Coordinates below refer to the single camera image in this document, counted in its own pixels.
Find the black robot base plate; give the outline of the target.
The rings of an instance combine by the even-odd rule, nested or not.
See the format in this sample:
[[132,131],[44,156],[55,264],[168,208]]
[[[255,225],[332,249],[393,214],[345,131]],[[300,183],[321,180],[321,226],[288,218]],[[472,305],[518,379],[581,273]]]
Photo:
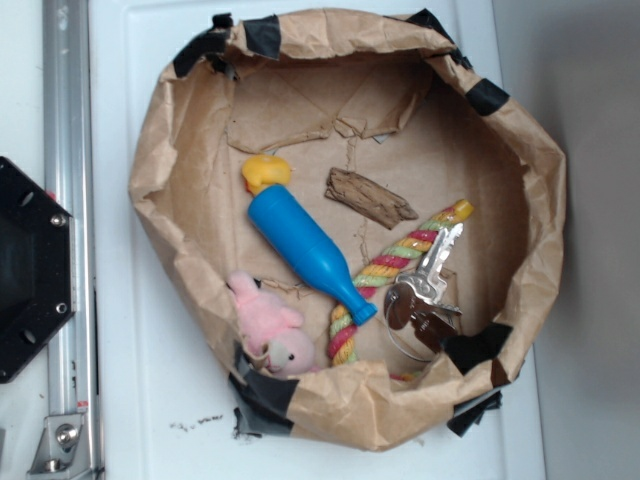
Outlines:
[[1,159],[1,382],[12,382],[74,313],[72,216]]

